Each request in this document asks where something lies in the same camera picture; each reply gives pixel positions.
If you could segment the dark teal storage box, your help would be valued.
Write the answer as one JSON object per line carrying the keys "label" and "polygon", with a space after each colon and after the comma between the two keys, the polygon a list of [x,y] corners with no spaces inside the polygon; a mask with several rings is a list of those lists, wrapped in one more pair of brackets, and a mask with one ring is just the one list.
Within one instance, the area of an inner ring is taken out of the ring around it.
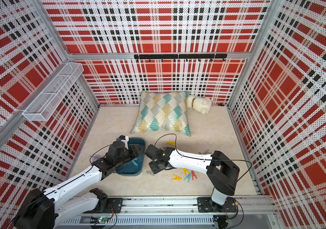
{"label": "dark teal storage box", "polygon": [[127,143],[128,149],[131,149],[132,146],[136,146],[139,149],[140,154],[132,161],[118,166],[116,168],[116,173],[121,176],[137,176],[143,169],[146,142],[144,139],[137,137],[130,138],[129,141],[122,141]]}

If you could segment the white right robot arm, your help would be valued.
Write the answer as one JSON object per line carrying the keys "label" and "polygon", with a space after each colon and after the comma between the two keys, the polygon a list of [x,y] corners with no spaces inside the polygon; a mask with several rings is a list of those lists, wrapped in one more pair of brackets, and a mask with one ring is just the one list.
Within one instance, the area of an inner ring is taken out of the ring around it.
{"label": "white right robot arm", "polygon": [[211,201],[223,206],[235,194],[240,168],[220,151],[211,155],[183,152],[176,148],[157,148],[149,145],[145,155],[151,159],[149,167],[157,174],[167,167],[193,170],[205,174],[214,186]]}

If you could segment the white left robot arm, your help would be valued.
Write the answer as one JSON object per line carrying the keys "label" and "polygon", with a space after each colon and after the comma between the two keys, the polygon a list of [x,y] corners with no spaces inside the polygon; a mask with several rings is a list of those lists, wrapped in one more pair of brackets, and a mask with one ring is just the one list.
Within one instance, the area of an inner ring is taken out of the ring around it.
{"label": "white left robot arm", "polygon": [[43,191],[34,189],[29,192],[11,223],[17,229],[54,229],[98,205],[106,206],[108,196],[98,188],[79,198],[74,196],[116,172],[117,167],[143,155],[144,151],[144,147],[136,144],[113,142],[103,157],[79,174]]}

